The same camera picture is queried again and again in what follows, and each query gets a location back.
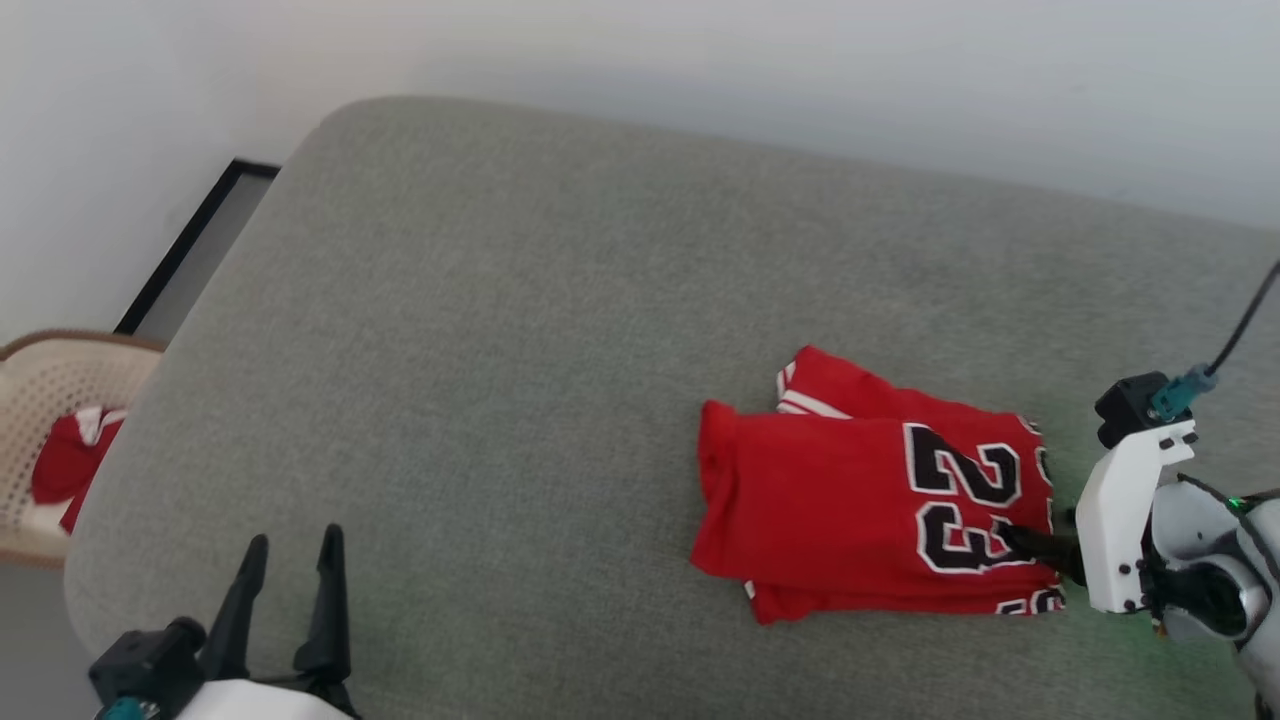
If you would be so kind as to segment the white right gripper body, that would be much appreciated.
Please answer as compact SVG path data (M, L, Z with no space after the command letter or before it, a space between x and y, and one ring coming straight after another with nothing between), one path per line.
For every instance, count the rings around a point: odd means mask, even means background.
M1161 486L1166 468L1194 456L1196 421L1175 421L1120 439L1092 469L1076 505L1076 536L1091 606L1105 612L1158 615L1143 582L1165 552L1197 544L1199 491Z

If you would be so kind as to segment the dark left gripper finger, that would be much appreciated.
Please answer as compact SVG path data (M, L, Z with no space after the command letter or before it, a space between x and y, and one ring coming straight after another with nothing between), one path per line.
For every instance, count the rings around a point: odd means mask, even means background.
M310 692L335 693L351 674L346 538L338 524L325 529L316 570L319 585L308 634L294 652L292 667Z
M209 682L247 679L247 651L253 603L262 589L269 557L265 534L255 536L228 588L204 646L204 673Z

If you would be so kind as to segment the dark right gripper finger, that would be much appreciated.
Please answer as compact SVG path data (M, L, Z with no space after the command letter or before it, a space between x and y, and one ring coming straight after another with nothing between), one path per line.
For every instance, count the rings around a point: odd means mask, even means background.
M1019 525L1004 527L998 533L1016 553L1046 565L1079 587L1087 587L1082 547L1075 536L1046 534Z

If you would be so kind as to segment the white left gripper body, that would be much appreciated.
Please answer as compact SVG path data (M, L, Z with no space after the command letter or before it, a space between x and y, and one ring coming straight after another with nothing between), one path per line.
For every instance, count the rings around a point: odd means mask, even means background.
M210 679L177 719L360 719L343 679L314 673Z

